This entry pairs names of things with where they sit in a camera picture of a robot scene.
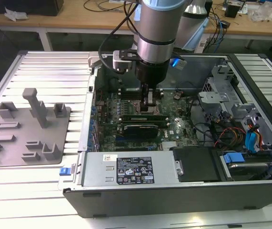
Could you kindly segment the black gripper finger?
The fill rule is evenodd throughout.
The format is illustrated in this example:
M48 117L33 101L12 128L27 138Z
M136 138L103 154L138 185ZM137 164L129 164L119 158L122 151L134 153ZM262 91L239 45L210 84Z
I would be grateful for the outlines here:
M156 106L154 96L155 89L149 88L145 83L141 84L141 112L148 112Z

